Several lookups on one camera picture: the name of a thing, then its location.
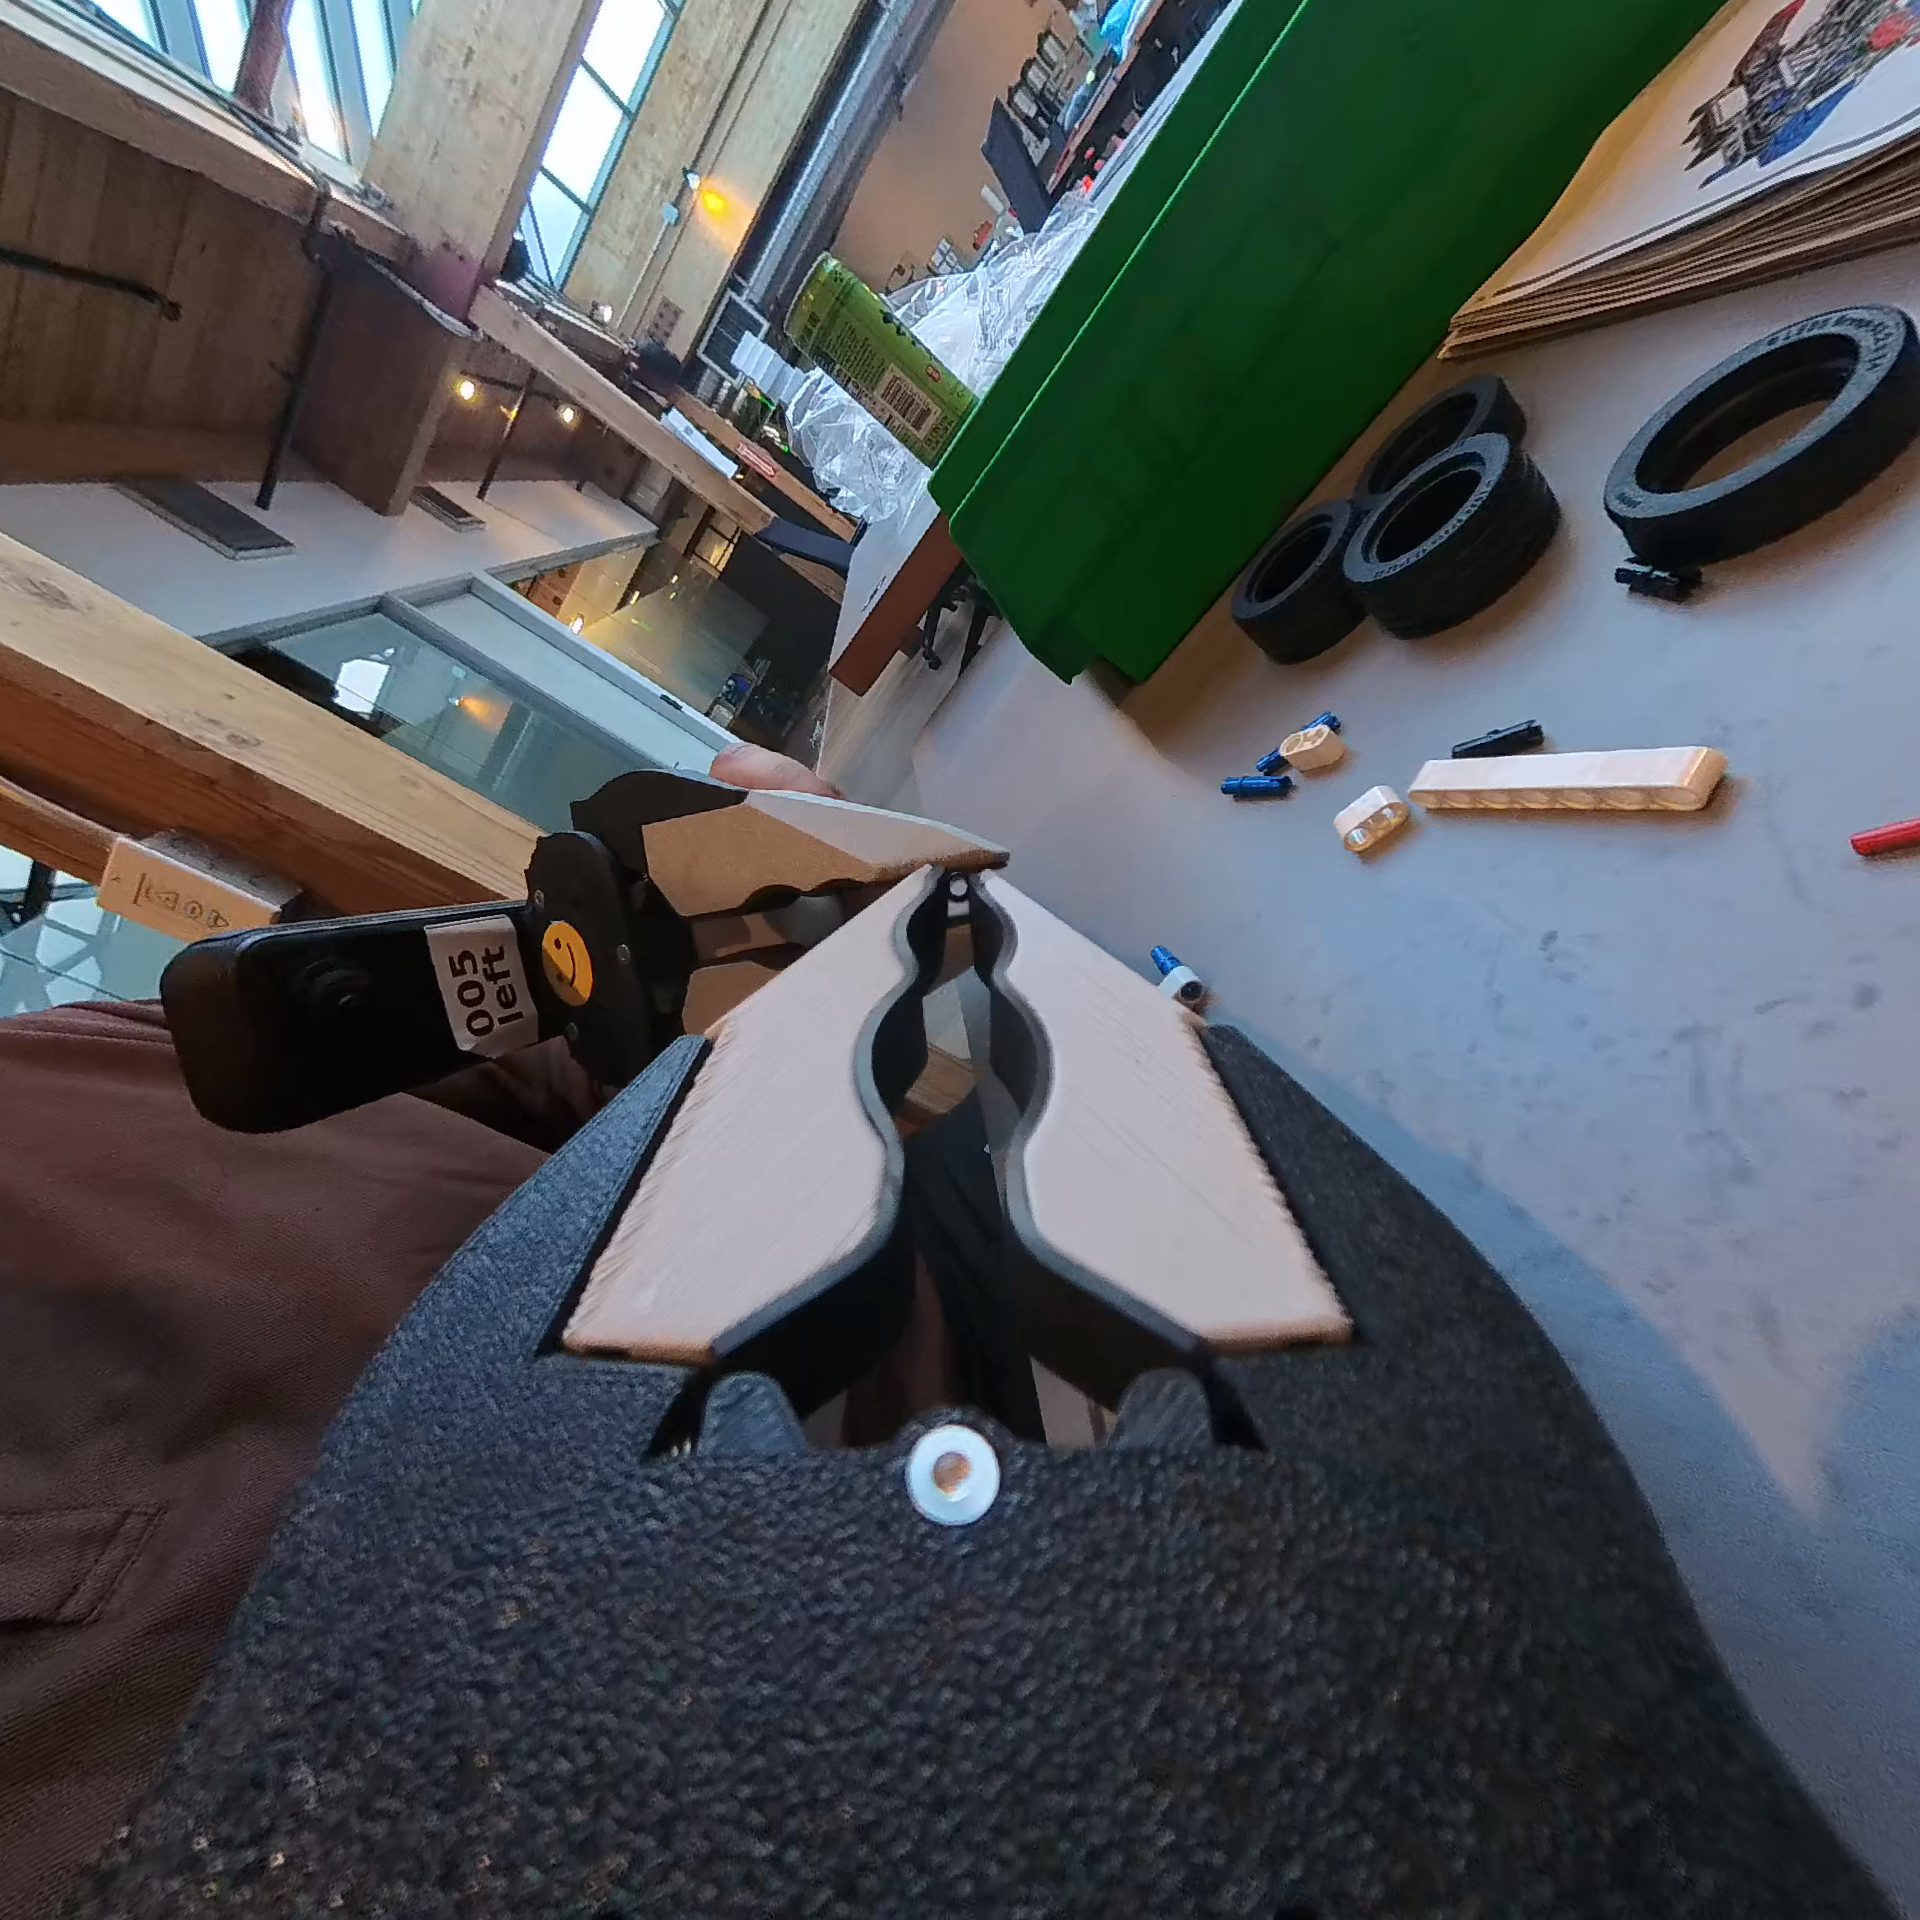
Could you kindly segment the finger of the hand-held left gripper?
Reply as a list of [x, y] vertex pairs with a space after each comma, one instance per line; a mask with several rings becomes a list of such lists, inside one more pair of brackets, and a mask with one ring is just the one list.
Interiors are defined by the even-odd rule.
[[797, 792], [713, 789], [717, 808], [644, 825], [644, 869], [689, 922], [797, 897], [893, 884], [918, 869], [995, 871], [1010, 853], [947, 824]]
[[712, 1034], [741, 1001], [832, 937], [861, 906], [861, 897], [802, 897], [793, 904], [689, 919], [692, 970], [682, 1032]]

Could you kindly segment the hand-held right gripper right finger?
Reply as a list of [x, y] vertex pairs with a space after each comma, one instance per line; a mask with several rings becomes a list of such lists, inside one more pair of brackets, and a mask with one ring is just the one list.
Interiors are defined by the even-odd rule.
[[1001, 875], [970, 919], [1033, 1361], [1118, 1408], [1142, 1373], [1352, 1340], [1206, 1027]]

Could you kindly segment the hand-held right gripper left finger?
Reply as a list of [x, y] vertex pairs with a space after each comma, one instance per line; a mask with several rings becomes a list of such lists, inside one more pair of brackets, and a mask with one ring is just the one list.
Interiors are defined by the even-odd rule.
[[928, 1061], [948, 884], [901, 880], [712, 1034], [562, 1347], [841, 1394], [913, 1300], [896, 1116]]

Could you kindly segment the grey desk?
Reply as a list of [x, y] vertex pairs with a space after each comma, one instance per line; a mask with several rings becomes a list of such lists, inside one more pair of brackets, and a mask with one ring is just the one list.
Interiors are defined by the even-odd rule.
[[[1280, 668], [1214, 608], [1139, 689], [1057, 681], [1003, 627], [948, 691], [832, 696], [850, 795], [962, 825], [1136, 971], [1214, 1009], [1515, 1284], [1665, 1528], [1697, 1607], [1834, 1826], [1915, 1915], [1915, 449], [1688, 607], [1628, 595], [1600, 490], [1723, 354], [1818, 312], [1915, 313], [1915, 250], [1498, 360], [1564, 521], [1429, 641]], [[1347, 757], [1280, 801], [1224, 778], [1317, 714]], [[1458, 741], [1713, 747], [1698, 811], [1425, 810]]]

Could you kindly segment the person's left hand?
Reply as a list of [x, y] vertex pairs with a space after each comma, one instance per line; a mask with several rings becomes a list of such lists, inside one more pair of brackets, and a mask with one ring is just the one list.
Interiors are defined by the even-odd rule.
[[827, 801], [844, 797], [844, 792], [837, 785], [824, 780], [802, 762], [741, 738], [731, 741], [713, 757], [709, 780], [750, 792], [790, 792]]

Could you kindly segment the white table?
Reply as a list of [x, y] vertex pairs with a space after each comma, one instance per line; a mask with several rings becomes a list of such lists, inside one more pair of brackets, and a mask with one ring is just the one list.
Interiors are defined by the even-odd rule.
[[827, 674], [858, 696], [914, 649], [923, 615], [965, 567], [947, 515], [918, 492], [901, 520], [876, 521], [853, 545]]

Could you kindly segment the person's brown shirt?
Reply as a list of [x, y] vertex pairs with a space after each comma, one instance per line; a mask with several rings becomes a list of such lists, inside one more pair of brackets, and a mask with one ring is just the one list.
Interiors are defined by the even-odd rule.
[[186, 1709], [369, 1361], [606, 1101], [560, 1040], [298, 1132], [195, 1108], [154, 1001], [3, 1024], [3, 1913]]

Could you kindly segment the wooden beam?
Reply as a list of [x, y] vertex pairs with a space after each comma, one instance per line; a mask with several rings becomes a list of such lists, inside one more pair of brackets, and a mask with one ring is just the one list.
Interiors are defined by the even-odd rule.
[[98, 877], [84, 833], [178, 829], [332, 914], [526, 897], [537, 843], [395, 747], [3, 539], [5, 843]]

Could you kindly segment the glass balustrade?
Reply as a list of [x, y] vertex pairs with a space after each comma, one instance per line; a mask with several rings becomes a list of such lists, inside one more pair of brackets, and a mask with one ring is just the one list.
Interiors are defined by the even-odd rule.
[[734, 738], [488, 575], [259, 619], [206, 644], [537, 829]]

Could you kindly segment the green canister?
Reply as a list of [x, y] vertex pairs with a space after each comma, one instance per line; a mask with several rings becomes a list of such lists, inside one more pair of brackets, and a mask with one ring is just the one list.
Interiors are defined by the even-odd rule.
[[829, 252], [811, 263], [784, 332], [926, 469], [977, 408], [968, 381]]

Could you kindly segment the black rubber toy tire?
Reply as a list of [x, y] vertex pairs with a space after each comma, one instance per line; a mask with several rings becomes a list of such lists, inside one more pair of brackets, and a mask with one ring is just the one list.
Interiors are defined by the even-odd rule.
[[1481, 433], [1437, 450], [1376, 500], [1347, 547], [1341, 576], [1381, 629], [1426, 637], [1525, 578], [1558, 516], [1525, 445]]
[[1672, 396], [1616, 458], [1602, 508], [1658, 570], [1738, 560], [1856, 496], [1915, 434], [1915, 322], [1896, 305], [1850, 305], [1773, 330]]
[[1347, 576], [1358, 527], [1352, 499], [1321, 500], [1283, 524], [1240, 576], [1232, 618], [1273, 664], [1313, 661], [1365, 619]]
[[1478, 434], [1521, 444], [1528, 417], [1500, 375], [1477, 375], [1440, 391], [1409, 411], [1379, 444], [1354, 482], [1352, 500], [1366, 512], [1430, 458]]

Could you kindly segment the long white toy beam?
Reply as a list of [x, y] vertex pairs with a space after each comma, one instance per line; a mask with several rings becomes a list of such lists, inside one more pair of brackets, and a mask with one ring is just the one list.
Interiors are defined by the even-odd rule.
[[1713, 747], [1525, 752], [1429, 760], [1405, 797], [1422, 810], [1698, 811], [1723, 778]]

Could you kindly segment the clear plastic bag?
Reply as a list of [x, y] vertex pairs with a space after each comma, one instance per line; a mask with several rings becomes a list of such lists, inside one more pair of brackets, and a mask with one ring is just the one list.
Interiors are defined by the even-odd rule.
[[[968, 272], [918, 279], [882, 295], [892, 321], [982, 396], [1038, 321], [1065, 271], [1098, 224], [1085, 194], [1069, 194], [1035, 234], [990, 243]], [[813, 490], [853, 521], [886, 521], [906, 512], [908, 495], [931, 467], [878, 420], [808, 348], [809, 370], [784, 408], [787, 437], [811, 473]]]

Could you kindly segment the green plastic box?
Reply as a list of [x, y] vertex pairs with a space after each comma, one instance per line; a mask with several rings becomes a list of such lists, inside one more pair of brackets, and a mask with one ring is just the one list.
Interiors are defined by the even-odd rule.
[[1025, 649], [1148, 679], [1714, 12], [1240, 4], [931, 475]]

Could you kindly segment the open instruction booklet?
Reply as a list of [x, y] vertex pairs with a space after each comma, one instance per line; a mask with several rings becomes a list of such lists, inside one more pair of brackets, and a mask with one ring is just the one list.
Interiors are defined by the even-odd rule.
[[1446, 330], [1465, 364], [1912, 248], [1918, 4], [1725, 4]]

